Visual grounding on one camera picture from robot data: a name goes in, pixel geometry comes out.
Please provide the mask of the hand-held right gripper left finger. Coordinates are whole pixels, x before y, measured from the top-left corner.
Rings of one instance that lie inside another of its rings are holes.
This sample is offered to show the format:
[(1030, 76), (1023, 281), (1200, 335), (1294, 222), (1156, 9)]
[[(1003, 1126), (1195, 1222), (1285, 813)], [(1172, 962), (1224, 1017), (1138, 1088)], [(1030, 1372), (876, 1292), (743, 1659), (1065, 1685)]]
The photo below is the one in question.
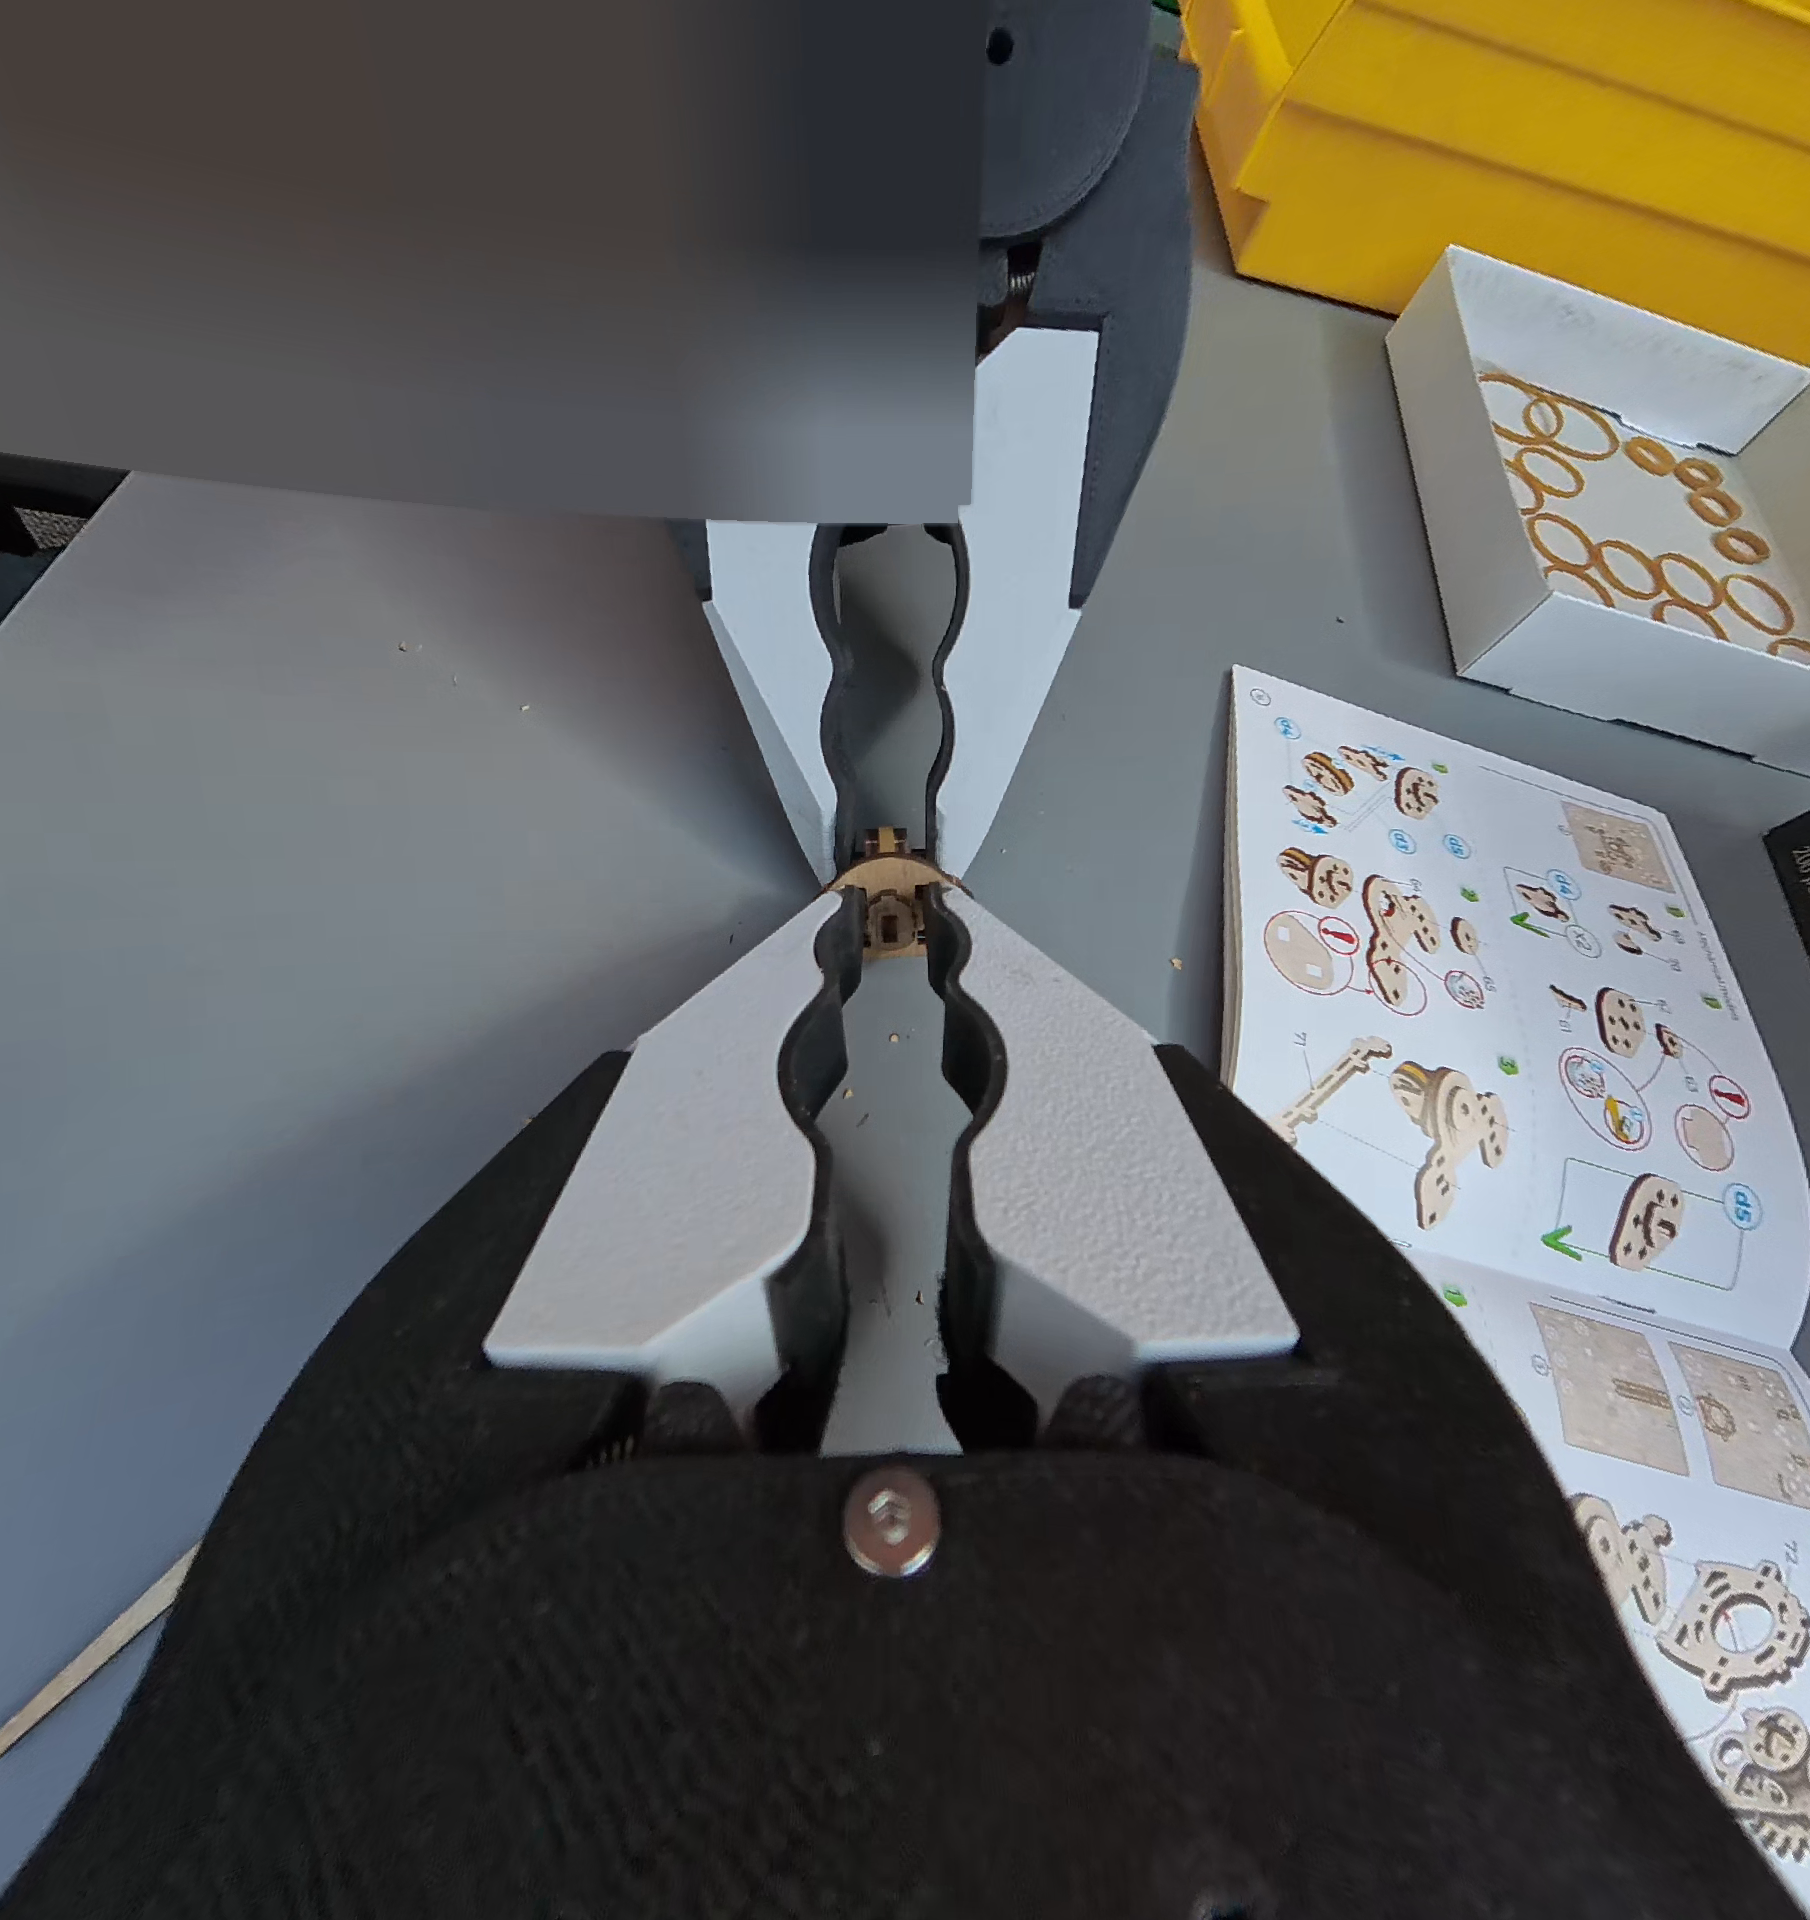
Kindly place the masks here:
[(819, 1449), (847, 1286), (818, 1119), (863, 939), (863, 890), (831, 890), (635, 1042), (491, 1363), (702, 1382), (760, 1447)]

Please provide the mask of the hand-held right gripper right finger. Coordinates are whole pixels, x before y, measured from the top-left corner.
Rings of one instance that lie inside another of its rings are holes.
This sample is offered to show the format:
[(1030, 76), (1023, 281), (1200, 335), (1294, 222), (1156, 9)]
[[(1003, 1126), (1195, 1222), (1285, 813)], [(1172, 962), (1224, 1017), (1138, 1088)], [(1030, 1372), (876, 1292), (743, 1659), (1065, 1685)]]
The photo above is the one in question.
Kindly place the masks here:
[(939, 1399), (1028, 1446), (1082, 1379), (1292, 1353), (1299, 1331), (1154, 1039), (955, 886), (924, 897), (949, 1185)]

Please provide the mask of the illustrated instruction booklet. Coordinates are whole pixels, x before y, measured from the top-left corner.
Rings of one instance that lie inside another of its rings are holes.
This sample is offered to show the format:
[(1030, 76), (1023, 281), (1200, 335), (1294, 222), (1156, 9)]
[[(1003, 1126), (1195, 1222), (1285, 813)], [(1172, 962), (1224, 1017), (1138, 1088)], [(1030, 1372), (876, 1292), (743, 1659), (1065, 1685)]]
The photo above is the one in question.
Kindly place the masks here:
[(1669, 823), (1242, 666), (1227, 829), (1231, 1088), (1469, 1332), (1810, 1916), (1810, 1189)]

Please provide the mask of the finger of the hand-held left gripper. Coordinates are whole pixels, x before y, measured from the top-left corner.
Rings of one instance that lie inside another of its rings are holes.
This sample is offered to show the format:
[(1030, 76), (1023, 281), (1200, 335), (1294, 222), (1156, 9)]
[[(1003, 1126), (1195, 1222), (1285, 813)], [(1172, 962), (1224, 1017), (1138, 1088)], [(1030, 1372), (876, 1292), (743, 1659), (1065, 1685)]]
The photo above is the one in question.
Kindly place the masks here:
[(967, 591), (941, 680), (952, 753), (937, 859), (963, 874), (986, 840), (1078, 623), (1070, 585), (1099, 337), (1025, 325), (976, 370)]
[(861, 833), (844, 739), (854, 666), (836, 589), (843, 544), (841, 523), (705, 523), (704, 612), (823, 882), (844, 870)]

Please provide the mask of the small wooden puzzle part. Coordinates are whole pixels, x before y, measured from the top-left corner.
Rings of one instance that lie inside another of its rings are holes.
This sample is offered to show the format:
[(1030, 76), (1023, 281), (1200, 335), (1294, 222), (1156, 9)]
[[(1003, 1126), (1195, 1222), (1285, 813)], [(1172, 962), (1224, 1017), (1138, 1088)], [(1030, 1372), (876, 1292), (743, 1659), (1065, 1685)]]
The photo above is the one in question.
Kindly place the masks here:
[(897, 827), (863, 833), (861, 856), (829, 884), (831, 892), (860, 890), (866, 897), (863, 960), (927, 958), (924, 906), (927, 886), (963, 889), (924, 853), (913, 848)]

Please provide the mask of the yellow plastic bin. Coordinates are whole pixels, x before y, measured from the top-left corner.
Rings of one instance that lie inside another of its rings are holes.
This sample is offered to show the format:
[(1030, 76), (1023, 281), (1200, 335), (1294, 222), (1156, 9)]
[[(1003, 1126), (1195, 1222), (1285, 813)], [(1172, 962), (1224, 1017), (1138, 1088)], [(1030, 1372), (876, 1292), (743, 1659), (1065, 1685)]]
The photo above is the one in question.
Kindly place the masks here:
[(1810, 266), (1579, 190), (1282, 108), (1235, 179), (1202, 130), (1242, 275), (1398, 316), (1447, 246), (1810, 365)]
[(1810, 252), (1810, 5), (1183, 5), (1240, 170), (1309, 108)]

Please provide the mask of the white cardboard box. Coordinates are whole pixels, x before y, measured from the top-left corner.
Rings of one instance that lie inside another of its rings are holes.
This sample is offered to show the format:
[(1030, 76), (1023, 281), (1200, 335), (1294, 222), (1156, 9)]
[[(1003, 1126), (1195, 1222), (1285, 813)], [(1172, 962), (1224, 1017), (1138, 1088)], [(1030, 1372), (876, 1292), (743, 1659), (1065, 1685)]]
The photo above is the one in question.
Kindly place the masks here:
[(1388, 352), (1459, 671), (1810, 775), (1810, 370), (1465, 249)]

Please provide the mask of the thin wooden stick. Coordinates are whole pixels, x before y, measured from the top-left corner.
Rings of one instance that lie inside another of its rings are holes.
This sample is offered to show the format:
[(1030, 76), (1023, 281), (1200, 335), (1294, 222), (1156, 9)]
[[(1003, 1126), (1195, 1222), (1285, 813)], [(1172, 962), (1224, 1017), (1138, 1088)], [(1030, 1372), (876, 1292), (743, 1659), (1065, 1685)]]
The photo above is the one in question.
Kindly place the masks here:
[(132, 1643), (163, 1623), (177, 1602), (200, 1548), (203, 1544), (195, 1544), (0, 1725), (0, 1759), (92, 1683), (102, 1668), (109, 1668)]

